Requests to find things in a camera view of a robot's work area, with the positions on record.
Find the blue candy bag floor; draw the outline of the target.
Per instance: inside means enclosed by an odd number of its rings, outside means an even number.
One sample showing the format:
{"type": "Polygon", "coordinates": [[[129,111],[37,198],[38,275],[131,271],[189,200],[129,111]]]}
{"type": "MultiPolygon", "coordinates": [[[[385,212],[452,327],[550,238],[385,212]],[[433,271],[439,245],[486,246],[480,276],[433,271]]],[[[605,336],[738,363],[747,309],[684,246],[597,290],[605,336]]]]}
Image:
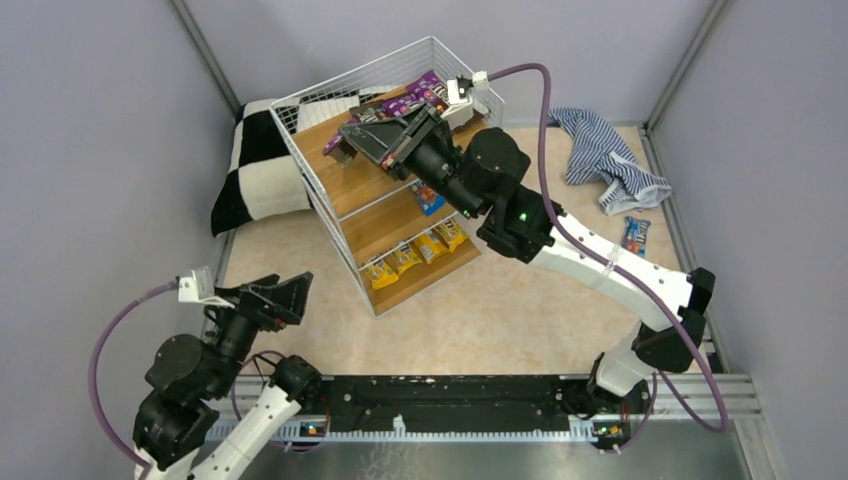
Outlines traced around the blue candy bag floor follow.
{"type": "Polygon", "coordinates": [[[418,206],[425,216],[439,211],[446,203],[444,197],[431,187],[417,180],[409,186],[418,206]]]}

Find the yellow candy bag back up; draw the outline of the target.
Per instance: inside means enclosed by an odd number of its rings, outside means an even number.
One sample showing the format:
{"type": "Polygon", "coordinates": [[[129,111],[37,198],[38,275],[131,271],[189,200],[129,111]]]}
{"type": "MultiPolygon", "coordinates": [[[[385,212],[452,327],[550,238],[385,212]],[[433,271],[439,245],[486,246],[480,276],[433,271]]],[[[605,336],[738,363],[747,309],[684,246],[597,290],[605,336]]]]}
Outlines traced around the yellow candy bag back up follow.
{"type": "Polygon", "coordinates": [[[375,258],[367,263],[363,272],[374,290],[388,287],[400,279],[400,275],[384,257],[375,258]]]}

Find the yellow candy bag up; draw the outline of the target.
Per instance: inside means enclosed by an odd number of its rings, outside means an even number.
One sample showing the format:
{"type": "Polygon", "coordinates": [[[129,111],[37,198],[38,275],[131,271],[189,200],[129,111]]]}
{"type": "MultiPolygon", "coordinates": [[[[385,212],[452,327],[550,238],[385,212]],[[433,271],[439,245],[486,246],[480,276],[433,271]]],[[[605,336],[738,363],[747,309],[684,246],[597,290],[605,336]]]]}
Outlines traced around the yellow candy bag up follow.
{"type": "Polygon", "coordinates": [[[398,276],[403,276],[411,268],[422,263],[420,256],[410,243],[398,246],[388,257],[398,276]]]}
{"type": "Polygon", "coordinates": [[[388,287],[400,279],[400,275],[384,257],[375,258],[367,263],[363,272],[374,290],[388,287]]]}

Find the yellow candy bag front up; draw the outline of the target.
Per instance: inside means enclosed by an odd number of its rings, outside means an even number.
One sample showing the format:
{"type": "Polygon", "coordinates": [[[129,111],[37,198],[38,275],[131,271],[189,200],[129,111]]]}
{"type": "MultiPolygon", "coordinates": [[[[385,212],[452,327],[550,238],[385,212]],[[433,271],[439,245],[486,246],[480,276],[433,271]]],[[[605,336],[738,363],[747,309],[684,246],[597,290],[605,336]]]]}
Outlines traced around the yellow candy bag front up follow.
{"type": "Polygon", "coordinates": [[[420,256],[410,243],[398,246],[388,257],[398,276],[403,276],[411,268],[422,263],[420,256]]]}

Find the blue candy bag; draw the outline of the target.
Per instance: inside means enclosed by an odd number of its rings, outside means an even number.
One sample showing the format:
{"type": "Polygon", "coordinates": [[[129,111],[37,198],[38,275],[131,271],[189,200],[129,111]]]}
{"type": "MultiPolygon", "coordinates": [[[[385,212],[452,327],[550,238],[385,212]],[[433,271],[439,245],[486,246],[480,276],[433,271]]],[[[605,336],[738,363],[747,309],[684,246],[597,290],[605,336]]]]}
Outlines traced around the blue candy bag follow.
{"type": "Polygon", "coordinates": [[[640,257],[646,256],[647,235],[652,222],[633,216],[625,217],[625,231],[621,246],[627,251],[640,257]]]}

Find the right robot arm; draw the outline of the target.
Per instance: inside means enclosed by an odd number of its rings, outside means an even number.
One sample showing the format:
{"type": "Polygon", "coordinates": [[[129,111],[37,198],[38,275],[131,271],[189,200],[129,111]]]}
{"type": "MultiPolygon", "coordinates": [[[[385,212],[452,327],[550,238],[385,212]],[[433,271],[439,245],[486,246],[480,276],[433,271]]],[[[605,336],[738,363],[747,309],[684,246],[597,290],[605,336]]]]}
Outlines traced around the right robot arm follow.
{"type": "Polygon", "coordinates": [[[634,312],[635,331],[595,361],[591,394],[621,398],[651,373],[706,369],[699,347],[714,275],[662,268],[590,231],[523,183],[531,161],[498,127],[458,145],[432,107],[373,122],[349,123],[343,141],[395,180],[415,176],[458,213],[480,220],[476,234],[497,254],[556,271],[634,312]]]}

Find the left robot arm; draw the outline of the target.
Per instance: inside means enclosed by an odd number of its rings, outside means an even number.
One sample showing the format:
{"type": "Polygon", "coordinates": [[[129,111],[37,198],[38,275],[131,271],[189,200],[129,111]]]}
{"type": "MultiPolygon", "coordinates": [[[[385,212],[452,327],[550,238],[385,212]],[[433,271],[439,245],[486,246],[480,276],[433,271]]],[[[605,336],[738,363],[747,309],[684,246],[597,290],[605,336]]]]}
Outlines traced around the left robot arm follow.
{"type": "Polygon", "coordinates": [[[202,462],[195,459],[220,414],[210,406],[230,393],[261,332],[298,325],[310,272],[271,274],[236,287],[214,284],[209,268],[169,287],[181,303],[198,304],[215,325],[211,338],[179,334],[165,340],[145,374],[151,392],[134,420],[138,479],[238,479],[279,428],[321,398],[321,373],[297,355],[279,360],[253,407],[202,462]]]}

